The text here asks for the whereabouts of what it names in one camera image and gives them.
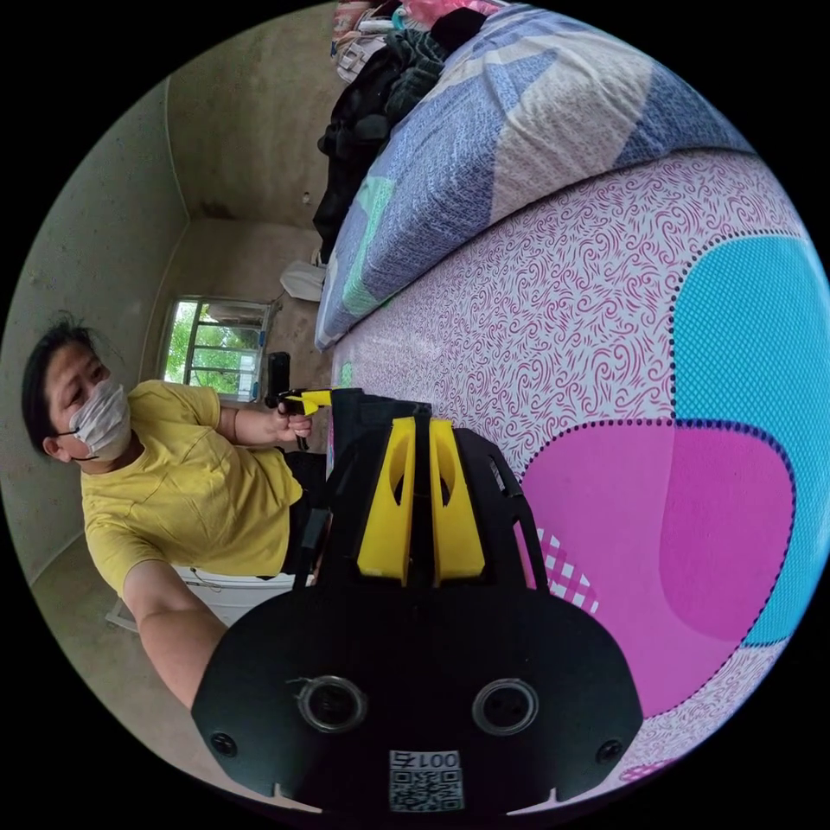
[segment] hand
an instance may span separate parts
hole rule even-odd
[[[307,438],[311,434],[311,416],[286,415],[285,404],[280,404],[273,411],[273,418],[278,441],[290,444],[297,438]]]

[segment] blue patterned blanket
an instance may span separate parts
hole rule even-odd
[[[752,152],[685,81],[628,44],[532,6],[495,13],[362,183],[329,261],[317,347],[515,211],[698,148]]]

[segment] pink patterned mattress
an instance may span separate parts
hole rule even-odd
[[[501,448],[551,592],[626,654],[646,720],[580,801],[716,731],[801,620],[830,549],[829,355],[805,228],[763,162],[722,151],[525,208],[336,347],[336,385]]]

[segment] swirl pattern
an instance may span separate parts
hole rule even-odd
[[[569,801],[550,800],[521,812],[547,810],[596,798],[651,775],[684,756],[735,714],[772,668],[786,644],[739,648],[689,700],[671,712],[646,720],[629,750],[602,784]]]
[[[690,151],[568,188],[462,246],[338,344],[367,392],[433,404],[517,476],[562,430],[671,418],[672,302],[716,238],[807,239],[755,156]]]

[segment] qr code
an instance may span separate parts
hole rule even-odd
[[[394,752],[390,767],[392,812],[446,813],[464,809],[462,773],[456,752]]]

